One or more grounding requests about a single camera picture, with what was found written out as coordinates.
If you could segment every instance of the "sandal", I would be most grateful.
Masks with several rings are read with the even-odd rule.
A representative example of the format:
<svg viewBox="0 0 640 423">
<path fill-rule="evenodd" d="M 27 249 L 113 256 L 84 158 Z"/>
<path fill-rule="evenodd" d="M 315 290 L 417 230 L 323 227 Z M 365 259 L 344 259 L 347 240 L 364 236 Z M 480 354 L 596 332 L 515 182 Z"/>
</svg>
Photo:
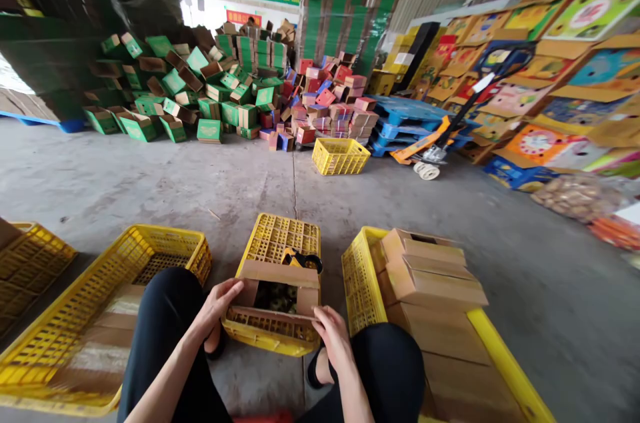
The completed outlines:
<svg viewBox="0 0 640 423">
<path fill-rule="evenodd" d="M 218 341 L 218 346 L 216 346 L 215 350 L 211 353 L 205 352 L 205 356 L 209 361 L 216 361 L 218 358 L 222 356 L 222 353 L 225 351 L 225 347 L 227 346 L 227 339 L 229 335 L 225 332 L 224 327 L 222 326 L 222 321 L 219 321 L 220 325 L 220 340 Z"/>
<path fill-rule="evenodd" d="M 320 340 L 320 348 L 318 348 L 318 350 L 315 352 L 315 355 L 313 355 L 313 358 L 311 359 L 309 366 L 307 367 L 307 382 L 309 383 L 309 386 L 314 390 L 319 390 L 324 386 L 323 383 L 320 383 L 320 381 L 318 381 L 318 377 L 315 375 L 315 365 L 316 363 L 318 363 L 318 355 L 324 347 L 325 343 Z"/>
</svg>

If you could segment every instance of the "pallet jack wheel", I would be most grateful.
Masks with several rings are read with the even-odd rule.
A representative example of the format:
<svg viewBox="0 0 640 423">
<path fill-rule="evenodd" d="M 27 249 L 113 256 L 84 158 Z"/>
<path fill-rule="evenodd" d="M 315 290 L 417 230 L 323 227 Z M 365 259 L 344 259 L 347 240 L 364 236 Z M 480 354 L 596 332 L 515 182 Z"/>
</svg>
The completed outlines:
<svg viewBox="0 0 640 423">
<path fill-rule="evenodd" d="M 423 180 L 433 180 L 440 175 L 440 168 L 430 163 L 418 162 L 413 165 L 415 171 Z"/>
</svg>

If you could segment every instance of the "leg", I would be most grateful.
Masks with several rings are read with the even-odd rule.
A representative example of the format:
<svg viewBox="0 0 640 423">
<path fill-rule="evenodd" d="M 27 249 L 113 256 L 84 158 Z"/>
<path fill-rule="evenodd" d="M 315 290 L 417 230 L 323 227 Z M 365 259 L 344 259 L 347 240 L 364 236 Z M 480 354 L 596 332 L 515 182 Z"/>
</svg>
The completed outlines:
<svg viewBox="0 0 640 423">
<path fill-rule="evenodd" d="M 425 394 L 420 348 L 399 326 L 368 326 L 351 339 L 360 379 L 375 423 L 415 423 Z M 329 364 L 335 385 L 298 423 L 343 422 L 338 375 Z"/>
<path fill-rule="evenodd" d="M 168 268 L 154 276 L 147 285 L 122 385 L 119 423 L 142 398 L 204 301 L 197 278 L 184 268 Z M 191 367 L 173 421 L 231 423 L 213 385 L 202 348 Z"/>
</svg>

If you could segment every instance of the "orange pallet jack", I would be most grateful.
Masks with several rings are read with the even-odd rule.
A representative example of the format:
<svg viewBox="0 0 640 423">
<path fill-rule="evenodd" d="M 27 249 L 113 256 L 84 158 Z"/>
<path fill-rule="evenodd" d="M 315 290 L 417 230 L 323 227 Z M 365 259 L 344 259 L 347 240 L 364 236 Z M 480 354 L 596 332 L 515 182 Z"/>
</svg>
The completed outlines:
<svg viewBox="0 0 640 423">
<path fill-rule="evenodd" d="M 423 180 L 433 180 L 440 175 L 440 166 L 446 162 L 449 145 L 453 144 L 453 139 L 459 131 L 465 128 L 465 116 L 473 108 L 482 90 L 493 83 L 504 80 L 514 73 L 526 67 L 535 53 L 534 41 L 507 43 L 492 48 L 480 60 L 477 68 L 479 80 L 473 86 L 473 94 L 460 109 L 460 111 L 450 120 L 448 116 L 442 118 L 442 123 L 431 135 L 418 140 L 405 149 L 391 152 L 391 156 L 402 165 L 415 163 L 415 171 Z M 483 68 L 491 65 L 491 71 L 483 74 Z"/>
</svg>

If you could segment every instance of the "yellow plastic crate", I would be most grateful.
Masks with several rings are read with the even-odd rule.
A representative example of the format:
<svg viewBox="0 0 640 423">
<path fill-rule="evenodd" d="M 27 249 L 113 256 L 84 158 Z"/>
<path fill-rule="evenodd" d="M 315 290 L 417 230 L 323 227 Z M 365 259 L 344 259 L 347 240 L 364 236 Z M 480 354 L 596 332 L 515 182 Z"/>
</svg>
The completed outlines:
<svg viewBox="0 0 640 423">
<path fill-rule="evenodd" d="M 369 248 L 388 232 L 382 228 L 363 226 L 342 255 L 349 333 L 352 336 L 366 326 L 387 321 Z M 472 310 L 467 313 L 467 318 L 480 336 L 496 369 L 518 401 L 527 421 L 554 423 L 555 419 L 547 405 L 535 391 L 485 312 L 482 309 Z M 441 423 L 439 420 L 424 416 L 421 416 L 419 421 Z"/>
<path fill-rule="evenodd" d="M 47 383 L 122 284 L 147 284 L 170 266 L 184 266 L 203 284 L 211 271 L 205 235 L 164 226 L 129 227 L 0 355 L 0 405 L 85 417 L 116 409 L 120 390 L 74 392 Z"/>
<path fill-rule="evenodd" d="M 320 228 L 284 216 L 259 214 L 236 276 L 240 275 L 245 260 L 280 264 L 288 246 L 302 254 L 320 256 Z M 231 309 L 222 318 L 222 325 L 235 340 L 289 356 L 306 355 L 320 345 L 320 336 L 306 326 L 257 318 Z"/>
<path fill-rule="evenodd" d="M 0 337 L 78 254 L 39 223 L 11 224 L 24 235 L 0 251 Z"/>
<path fill-rule="evenodd" d="M 353 139 L 316 139 L 311 159 L 320 175 L 356 175 L 371 153 Z"/>
</svg>

